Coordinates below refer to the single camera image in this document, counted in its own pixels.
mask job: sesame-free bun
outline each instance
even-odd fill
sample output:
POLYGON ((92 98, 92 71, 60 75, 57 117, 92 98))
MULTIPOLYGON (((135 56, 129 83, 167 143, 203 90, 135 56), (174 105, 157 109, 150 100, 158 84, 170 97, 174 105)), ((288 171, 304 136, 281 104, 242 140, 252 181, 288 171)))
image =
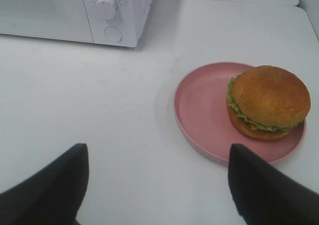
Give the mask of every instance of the sesame-free bun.
POLYGON ((241 74, 231 95, 243 114, 265 126, 295 126, 310 110, 310 96, 304 83, 293 73, 269 65, 241 74))
POLYGON ((258 139, 262 141, 272 141, 285 137, 289 134, 289 131, 277 130, 275 132, 269 132, 264 130, 252 130, 250 124, 245 122, 243 118, 236 116, 236 111, 227 105, 227 112, 229 115, 230 122, 232 125, 243 135, 248 136, 253 139, 258 139))

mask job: pink plate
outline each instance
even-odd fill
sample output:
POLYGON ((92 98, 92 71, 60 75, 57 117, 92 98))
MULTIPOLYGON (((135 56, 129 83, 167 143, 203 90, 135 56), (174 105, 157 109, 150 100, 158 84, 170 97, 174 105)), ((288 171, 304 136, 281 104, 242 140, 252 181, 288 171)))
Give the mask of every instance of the pink plate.
POLYGON ((240 134, 226 109, 227 84, 251 65, 220 62, 200 67, 179 84, 174 98, 177 123, 189 142, 203 155, 228 164, 230 146, 241 143, 269 163, 280 161, 301 144, 306 122, 281 140, 262 142, 240 134))

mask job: hamburger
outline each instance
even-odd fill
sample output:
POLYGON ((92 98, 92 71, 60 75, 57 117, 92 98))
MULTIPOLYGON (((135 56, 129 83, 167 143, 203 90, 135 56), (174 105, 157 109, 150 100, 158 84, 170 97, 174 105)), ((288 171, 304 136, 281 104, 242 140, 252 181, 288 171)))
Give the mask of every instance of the hamburger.
POLYGON ((304 121, 310 95, 289 71, 263 65, 244 70, 228 84, 227 112, 242 134, 263 141, 277 140, 304 121))

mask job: microwave door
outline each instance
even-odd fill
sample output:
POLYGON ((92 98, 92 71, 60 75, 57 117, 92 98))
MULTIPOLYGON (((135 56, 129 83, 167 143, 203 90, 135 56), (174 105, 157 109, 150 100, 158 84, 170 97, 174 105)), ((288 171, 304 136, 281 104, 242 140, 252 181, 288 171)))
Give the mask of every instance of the microwave door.
POLYGON ((93 42, 83 0, 0 0, 0 33, 93 42))

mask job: microwave dial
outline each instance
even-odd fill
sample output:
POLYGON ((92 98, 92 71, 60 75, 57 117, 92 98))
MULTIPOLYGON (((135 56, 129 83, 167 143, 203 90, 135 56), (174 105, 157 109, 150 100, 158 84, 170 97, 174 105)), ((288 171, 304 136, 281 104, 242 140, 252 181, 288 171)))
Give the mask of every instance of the microwave dial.
POLYGON ((98 0, 96 10, 102 18, 113 19, 119 12, 119 6, 115 0, 98 0))

